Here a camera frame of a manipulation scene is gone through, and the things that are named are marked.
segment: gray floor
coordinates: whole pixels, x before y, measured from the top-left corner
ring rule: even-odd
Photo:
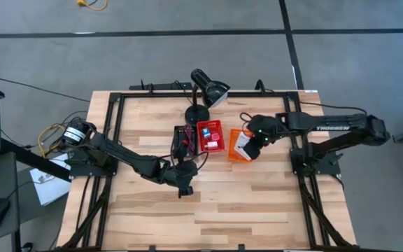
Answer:
[[[403,1],[289,0],[287,6],[293,29],[403,28]],[[109,0],[106,10],[92,12],[73,1],[0,0],[0,33],[231,28],[283,28],[278,1]],[[319,90],[323,103],[365,108],[391,133],[403,130],[403,34],[297,35],[295,45],[304,86]],[[253,88],[258,78],[268,88],[295,88],[284,35],[0,38],[0,77],[84,99],[141,79],[189,81],[194,68],[235,89]],[[87,109],[85,102],[10,83],[0,87],[2,127],[23,144]],[[403,144],[344,153],[340,164],[359,245],[403,250]],[[63,209],[64,200],[25,223],[23,242],[47,249]],[[10,239],[0,239],[0,251],[9,247]]]

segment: desk lamp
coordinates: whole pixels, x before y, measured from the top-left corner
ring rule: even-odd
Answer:
[[[202,70],[195,69],[190,74],[195,85],[192,89],[192,105],[185,112],[186,123],[196,126],[198,122],[209,120],[208,108],[219,105],[228,96],[229,86],[211,80]],[[197,104],[197,90],[200,88],[204,106]]]

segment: wooden tabletop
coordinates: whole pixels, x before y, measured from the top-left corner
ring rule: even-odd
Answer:
[[[109,94],[93,92],[87,116],[87,121],[94,123],[100,132],[104,128]],[[299,96],[303,102],[320,102],[317,92],[299,91]],[[184,112],[189,105],[186,98],[127,98],[121,142],[140,154],[169,154],[174,126],[185,124]],[[114,128],[116,106],[111,128]],[[311,115],[323,114],[319,106],[302,105],[302,110]],[[221,120],[225,145],[228,145],[229,130],[242,126],[240,112],[274,116],[284,112],[284,105],[278,97],[230,97],[209,112],[212,120]],[[309,135],[309,141],[314,142],[328,138],[327,132]],[[111,187],[103,249],[148,249],[149,245],[167,250],[237,249],[238,244],[245,244],[247,249],[308,248],[289,147],[289,138],[281,139],[264,148],[251,163],[230,162],[227,151],[211,153],[192,180],[194,195],[182,199],[178,199],[176,188],[144,180],[130,166],[120,164]],[[355,243],[341,185],[328,175],[317,178],[326,216],[346,240]],[[77,178],[71,184],[57,245],[67,242],[76,229],[85,181],[86,178]],[[92,181],[85,197],[85,215],[91,185]],[[313,212],[312,216],[320,244],[318,221]],[[90,244],[95,243],[98,222],[97,217]]]

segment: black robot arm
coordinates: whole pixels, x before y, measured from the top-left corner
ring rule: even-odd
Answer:
[[[252,159],[259,156],[263,146],[274,144],[283,137],[306,135],[312,131],[349,132],[322,143],[309,143],[304,148],[304,161],[309,161],[309,158],[321,159],[330,152],[358,144],[379,146],[390,138],[382,120],[363,113],[315,116],[303,112],[288,112],[277,113],[275,117],[255,115],[247,128],[253,133],[253,137],[243,149]]]
[[[190,182],[192,177],[197,175],[197,166],[193,161],[179,162],[173,167],[170,161],[162,157],[139,155],[118,142],[107,139],[88,122],[77,122],[76,125],[68,126],[62,143],[74,149],[73,157],[66,161],[71,168],[73,165],[85,163],[106,169],[107,166],[113,165],[113,157],[130,165],[143,179],[177,187],[178,197],[194,193]]]

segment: red container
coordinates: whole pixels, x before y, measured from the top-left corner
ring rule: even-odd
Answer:
[[[204,138],[202,129],[208,128],[211,134],[217,133],[220,136],[220,139],[217,141],[218,147],[215,149],[208,149],[205,145],[211,141],[211,137]],[[199,143],[200,143],[200,150],[208,151],[208,152],[216,152],[216,151],[224,151],[225,150],[225,140],[223,140],[223,133],[222,133],[222,125],[220,124],[220,120],[211,120],[211,121],[203,121],[197,122],[197,132],[199,134]]]

